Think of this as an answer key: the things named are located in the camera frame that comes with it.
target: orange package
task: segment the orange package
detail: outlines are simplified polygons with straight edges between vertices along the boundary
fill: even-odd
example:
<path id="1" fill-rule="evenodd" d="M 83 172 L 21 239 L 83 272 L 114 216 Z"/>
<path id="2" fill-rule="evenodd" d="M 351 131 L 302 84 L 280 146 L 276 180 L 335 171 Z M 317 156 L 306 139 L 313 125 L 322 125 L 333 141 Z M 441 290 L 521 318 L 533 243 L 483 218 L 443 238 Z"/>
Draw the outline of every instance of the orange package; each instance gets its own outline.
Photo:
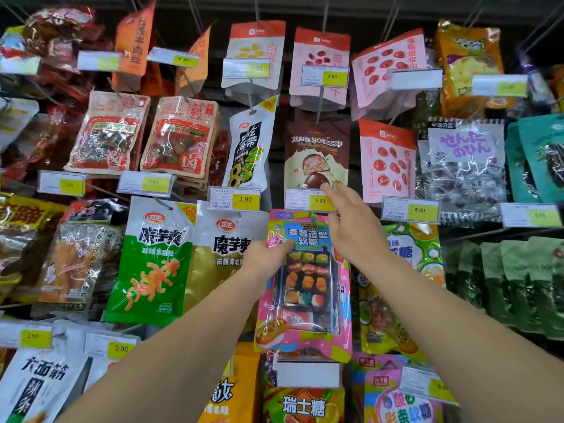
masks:
<path id="1" fill-rule="evenodd" d="M 469 118 L 481 115 L 484 107 L 508 108 L 508 98 L 472 97 L 472 77 L 476 74 L 503 74 L 499 49 L 499 28 L 465 28 L 440 20 L 436 43 L 439 63 L 444 68 L 441 90 L 445 117 Z"/>
<path id="2" fill-rule="evenodd" d="M 117 90 L 137 92 L 141 89 L 141 77 L 147 70 L 147 55 L 151 42 L 156 0 L 152 0 L 139 12 L 127 15 L 117 25 L 116 52 L 121 52 L 120 72 L 112 74 Z"/>
<path id="3" fill-rule="evenodd" d="M 176 73 L 176 95 L 186 96 L 193 98 L 199 91 L 208 78 L 208 50 L 210 45 L 210 30 L 211 26 L 204 31 L 200 38 L 192 45 L 188 53 L 198 55 L 200 60 L 195 68 L 177 68 Z"/>
<path id="4" fill-rule="evenodd" d="M 137 170 L 151 98 L 113 92 L 90 93 L 88 111 L 64 170 L 121 175 Z"/>
<path id="5" fill-rule="evenodd" d="M 214 101 L 161 98 L 141 170 L 169 172 L 207 184 L 218 117 Z"/>
<path id="6" fill-rule="evenodd" d="M 237 343 L 221 381 L 204 408 L 198 423 L 251 423 L 258 411 L 258 364 L 261 355 L 252 343 Z"/>

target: colorful candy package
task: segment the colorful candy package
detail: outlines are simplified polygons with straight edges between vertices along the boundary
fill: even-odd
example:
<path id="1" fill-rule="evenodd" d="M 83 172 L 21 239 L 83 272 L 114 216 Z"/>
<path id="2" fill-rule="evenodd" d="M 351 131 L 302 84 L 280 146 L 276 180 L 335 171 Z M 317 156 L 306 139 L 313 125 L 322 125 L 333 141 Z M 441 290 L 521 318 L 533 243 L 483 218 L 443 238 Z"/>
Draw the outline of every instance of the colorful candy package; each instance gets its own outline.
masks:
<path id="1" fill-rule="evenodd" d="M 269 246 L 287 240 L 296 245 L 259 300 L 255 350 L 312 347 L 348 362 L 353 348 L 349 263 L 335 252 L 327 217 L 275 209 L 268 229 Z"/>
<path id="2" fill-rule="evenodd" d="M 364 381 L 364 423 L 443 423 L 443 405 L 399 391 L 402 370 L 373 370 Z"/>
<path id="3" fill-rule="evenodd" d="M 352 387 L 355 423 L 364 421 L 364 378 L 373 370 L 390 370 L 401 368 L 409 360 L 402 355 L 369 355 L 361 352 L 352 354 L 349 363 L 349 374 Z"/>
<path id="4" fill-rule="evenodd" d="M 277 387 L 273 353 L 266 357 L 262 423 L 344 423 L 345 390 L 312 387 Z"/>
<path id="5" fill-rule="evenodd" d="M 91 92 L 64 170 L 99 175 L 137 170 L 150 105 L 148 96 Z"/>
<path id="6" fill-rule="evenodd" d="M 260 399 L 257 397 L 259 361 L 251 343 L 237 343 L 235 354 L 227 364 L 212 398 L 204 408 L 198 423 L 252 422 Z"/>
<path id="7" fill-rule="evenodd" d="M 527 117 L 517 122 L 525 156 L 544 203 L 564 199 L 564 115 Z"/>
<path id="8" fill-rule="evenodd" d="M 195 224 L 194 204 L 131 198 L 104 322 L 165 326 L 182 315 Z"/>
<path id="9" fill-rule="evenodd" d="M 352 120 L 368 114 L 391 118 L 415 106 L 417 91 L 391 89 L 391 71 L 427 68 L 423 29 L 418 28 L 355 55 L 352 60 L 356 98 L 351 94 Z"/>
<path id="10" fill-rule="evenodd" d="M 203 180 L 209 172 L 218 117 L 214 101 L 161 98 L 140 170 Z"/>
<path id="11" fill-rule="evenodd" d="M 444 117 L 470 118 L 480 115 L 483 107 L 507 108 L 507 98 L 471 96 L 476 74 L 503 74 L 499 48 L 499 28 L 465 28 L 440 20 L 436 44 L 439 62 L 444 68 L 442 112 Z"/>
<path id="12" fill-rule="evenodd" d="M 366 119 L 359 127 L 362 199 L 371 204 L 384 196 L 415 197 L 415 134 Z"/>
<path id="13" fill-rule="evenodd" d="M 384 226 L 390 251 L 409 261 L 422 275 L 444 286 L 441 246 L 436 226 L 399 224 Z M 359 282 L 362 351 L 382 355 L 398 351 L 413 360 L 427 358 L 411 339 L 378 290 L 365 277 Z"/>
<path id="14" fill-rule="evenodd" d="M 277 104 L 278 95 L 229 119 L 232 142 L 224 187 L 261 191 L 268 187 L 266 168 Z"/>
<path id="15" fill-rule="evenodd" d="M 282 54 L 286 22 L 260 21 L 236 23 L 231 25 L 231 35 L 227 46 L 228 58 L 270 59 L 270 76 L 265 79 L 227 78 L 221 80 L 228 98 L 248 105 L 249 94 L 259 101 L 269 99 L 280 93 L 282 85 Z"/>
<path id="16" fill-rule="evenodd" d="M 304 65 L 349 66 L 350 47 L 350 35 L 323 33 L 297 27 L 290 76 L 290 105 L 299 106 L 306 111 L 317 111 L 321 88 L 301 84 L 302 67 Z M 346 88 L 327 87 L 323 93 L 321 111 L 343 109 L 346 102 Z"/>

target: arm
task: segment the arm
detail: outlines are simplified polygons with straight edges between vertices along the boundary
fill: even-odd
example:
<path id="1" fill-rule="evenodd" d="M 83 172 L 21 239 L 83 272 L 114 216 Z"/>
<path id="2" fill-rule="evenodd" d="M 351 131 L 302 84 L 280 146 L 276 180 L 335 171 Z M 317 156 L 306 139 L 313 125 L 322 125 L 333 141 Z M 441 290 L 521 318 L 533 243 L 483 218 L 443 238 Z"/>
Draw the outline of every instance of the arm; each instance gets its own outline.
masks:
<path id="1" fill-rule="evenodd" d="M 474 422 L 562 419 L 564 363 L 413 270 L 352 189 L 323 191 L 335 247 L 374 284 Z"/>
<path id="2" fill-rule="evenodd" d="M 236 274 L 112 367 L 58 423 L 196 422 L 266 280 L 292 247 L 252 242 Z"/>

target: yellow price label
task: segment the yellow price label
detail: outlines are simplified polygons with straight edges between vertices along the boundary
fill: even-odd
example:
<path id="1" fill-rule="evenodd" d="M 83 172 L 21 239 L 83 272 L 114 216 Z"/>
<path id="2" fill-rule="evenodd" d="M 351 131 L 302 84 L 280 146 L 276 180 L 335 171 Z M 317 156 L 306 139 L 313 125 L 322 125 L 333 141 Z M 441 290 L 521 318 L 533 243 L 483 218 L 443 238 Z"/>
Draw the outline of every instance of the yellow price label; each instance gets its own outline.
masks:
<path id="1" fill-rule="evenodd" d="M 169 177 L 143 177 L 141 191 L 148 193 L 168 193 L 170 188 Z"/>
<path id="2" fill-rule="evenodd" d="M 234 194 L 231 207 L 236 211 L 258 211 L 261 197 L 258 194 Z"/>
<path id="3" fill-rule="evenodd" d="M 249 78 L 268 78 L 270 77 L 269 63 L 247 63 L 245 69 L 245 77 Z"/>
<path id="4" fill-rule="evenodd" d="M 327 196 L 315 196 L 312 194 L 310 196 L 310 211 L 320 211 L 320 212 L 336 212 L 335 206 L 331 203 L 331 199 Z"/>
<path id="5" fill-rule="evenodd" d="M 560 214 L 556 209 L 529 209 L 527 216 L 533 227 L 560 227 L 562 225 Z"/>
<path id="6" fill-rule="evenodd" d="M 323 71 L 321 85 L 328 87 L 347 87 L 349 84 L 349 73 L 347 71 Z"/>
<path id="7" fill-rule="evenodd" d="M 61 194 L 84 196 L 84 193 L 86 192 L 86 184 L 83 179 L 63 178 L 59 181 L 59 189 Z"/>
<path id="8" fill-rule="evenodd" d="M 96 66 L 100 71 L 119 71 L 120 58 L 117 56 L 98 56 Z"/>
<path id="9" fill-rule="evenodd" d="M 20 331 L 21 348 L 50 348 L 51 331 L 39 329 L 22 329 Z"/>
<path id="10" fill-rule="evenodd" d="M 434 205 L 407 205 L 407 219 L 424 223 L 436 223 L 439 216 L 439 207 Z"/>
<path id="11" fill-rule="evenodd" d="M 174 55 L 173 64 L 184 68 L 195 68 L 198 65 L 198 58 L 191 56 Z"/>
<path id="12" fill-rule="evenodd" d="M 497 96 L 527 96 L 525 82 L 500 82 L 497 85 Z"/>
<path id="13" fill-rule="evenodd" d="M 443 401 L 456 402 L 452 393 L 447 389 L 447 386 L 439 380 L 438 378 L 432 378 L 429 380 L 429 396 Z"/>
<path id="14" fill-rule="evenodd" d="M 108 343 L 108 358 L 109 359 L 123 359 L 128 353 L 131 352 L 136 345 L 129 343 L 120 343 L 117 341 L 110 341 Z"/>

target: dried fruit package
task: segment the dried fruit package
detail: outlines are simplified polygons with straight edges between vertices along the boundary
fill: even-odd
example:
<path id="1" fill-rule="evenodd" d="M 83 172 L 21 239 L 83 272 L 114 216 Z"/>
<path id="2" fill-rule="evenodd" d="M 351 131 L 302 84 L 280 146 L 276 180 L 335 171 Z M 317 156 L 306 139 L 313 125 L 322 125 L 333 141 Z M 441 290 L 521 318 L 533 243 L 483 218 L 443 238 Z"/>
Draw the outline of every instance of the dried fruit package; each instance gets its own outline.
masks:
<path id="1" fill-rule="evenodd" d="M 532 176 L 531 165 L 525 157 L 525 150 L 521 143 L 518 123 L 511 123 L 507 127 L 505 153 L 507 154 L 513 201 L 516 203 L 540 203 L 541 199 Z"/>
<path id="2" fill-rule="evenodd" d="M 278 387 L 274 355 L 266 355 L 262 423 L 344 423 L 345 390 L 319 387 Z"/>
<path id="3" fill-rule="evenodd" d="M 161 98 L 141 160 L 141 170 L 207 177 L 217 136 L 218 105 L 181 96 Z"/>
<path id="4" fill-rule="evenodd" d="M 196 205 L 133 196 L 104 322 L 165 326 L 182 315 Z"/>
<path id="5" fill-rule="evenodd" d="M 265 165 L 277 104 L 278 95 L 229 119 L 232 142 L 223 177 L 224 187 L 257 188 L 261 191 L 268 187 Z"/>
<path id="6" fill-rule="evenodd" d="M 225 89 L 228 98 L 247 105 L 249 94 L 255 95 L 254 98 L 260 101 L 280 93 L 285 33 L 286 22 L 284 21 L 260 21 L 231 25 L 226 57 L 257 59 L 257 62 L 260 59 L 270 59 L 270 76 L 267 79 L 253 79 L 253 84 L 250 84 L 248 78 L 223 77 L 221 87 Z"/>
<path id="7" fill-rule="evenodd" d="M 442 112 L 444 117 L 469 118 L 484 108 L 510 106 L 507 98 L 471 96 L 472 78 L 476 74 L 503 74 L 499 49 L 499 28 L 465 28 L 440 20 L 435 42 L 439 63 L 444 68 Z"/>
<path id="8" fill-rule="evenodd" d="M 0 193 L 0 274 L 8 276 L 41 261 L 64 206 Z"/>
<path id="9" fill-rule="evenodd" d="M 284 189 L 349 181 L 348 120 L 286 123 Z"/>
<path id="10" fill-rule="evenodd" d="M 530 249 L 523 240 L 501 241 L 501 261 L 509 282 L 509 293 L 515 315 L 515 326 L 528 333 L 543 334 L 539 308 L 535 300 L 538 284 L 531 281 Z"/>
<path id="11" fill-rule="evenodd" d="M 349 66 L 350 48 L 350 35 L 297 27 L 290 76 L 290 105 L 306 111 L 317 111 L 321 88 L 301 84 L 303 66 Z M 346 102 L 346 88 L 327 87 L 323 93 L 321 111 L 342 109 Z"/>
<path id="12" fill-rule="evenodd" d="M 88 111 L 64 169 L 113 176 L 137 170 L 150 105 L 148 96 L 91 92 Z"/>
<path id="13" fill-rule="evenodd" d="M 564 115 L 527 117 L 517 122 L 525 156 L 540 199 L 564 199 Z"/>
<path id="14" fill-rule="evenodd" d="M 208 78 L 208 50 L 211 30 L 211 26 L 208 27 L 188 51 L 188 53 L 200 57 L 197 65 L 194 68 L 177 68 L 175 80 L 176 95 L 193 98 L 202 90 L 202 86 L 206 78 Z"/>
<path id="15" fill-rule="evenodd" d="M 439 232 L 430 224 L 384 226 L 390 251 L 411 267 L 444 287 Z M 401 321 L 366 277 L 359 277 L 360 335 L 362 351 L 381 355 L 398 351 L 418 362 L 427 362 L 423 351 L 411 339 Z"/>
<path id="16" fill-rule="evenodd" d="M 287 240 L 295 248 L 259 300 L 255 350 L 312 347 L 346 363 L 353 346 L 349 263 L 331 243 L 327 217 L 273 209 L 267 243 L 276 246 Z"/>
<path id="17" fill-rule="evenodd" d="M 418 28 L 355 55 L 352 73 L 356 98 L 351 91 L 352 120 L 391 118 L 415 106 L 419 91 L 391 89 L 391 71 L 427 68 L 423 29 Z"/>
<path id="18" fill-rule="evenodd" d="M 362 199 L 415 197 L 415 134 L 407 129 L 360 119 Z"/>
<path id="19" fill-rule="evenodd" d="M 184 312 L 239 270 L 252 240 L 266 240 L 268 216 L 210 209 L 208 202 L 198 200 Z"/>
<path id="20" fill-rule="evenodd" d="M 147 70 L 147 55 L 157 1 L 150 1 L 139 12 L 130 13 L 117 25 L 116 52 L 121 52 L 120 72 L 112 74 L 119 91 L 137 92 Z"/>
<path id="21" fill-rule="evenodd" d="M 442 224 L 497 221 L 506 201 L 503 120 L 429 118 L 427 199 Z"/>
<path id="22" fill-rule="evenodd" d="M 256 407 L 260 406 L 256 400 L 256 390 L 261 385 L 258 380 L 260 358 L 251 343 L 237 343 L 235 354 L 197 423 L 253 421 Z"/>
<path id="23" fill-rule="evenodd" d="M 87 360 L 77 350 L 19 348 L 0 381 L 0 420 L 53 423 Z"/>
<path id="24" fill-rule="evenodd" d="M 544 335 L 550 340 L 564 340 L 564 241 L 551 237 L 531 237 L 527 256 L 529 273 L 535 285 Z"/>
<path id="25" fill-rule="evenodd" d="M 119 259 L 126 208 L 111 199 L 74 202 L 63 216 L 39 275 L 32 314 L 83 313 L 87 319 Z"/>
<path id="26" fill-rule="evenodd" d="M 0 152 L 14 142 L 25 126 L 39 112 L 37 101 L 30 99 L 10 99 L 10 105 L 0 113 Z"/>
<path id="27" fill-rule="evenodd" d="M 509 293 L 509 281 L 503 271 L 501 245 L 483 242 L 480 244 L 484 278 L 488 292 L 490 315 L 504 325 L 513 327 L 515 316 Z"/>
<path id="28" fill-rule="evenodd" d="M 364 376 L 364 423 L 443 423 L 437 400 L 407 395 L 399 390 L 402 369 L 372 370 Z"/>

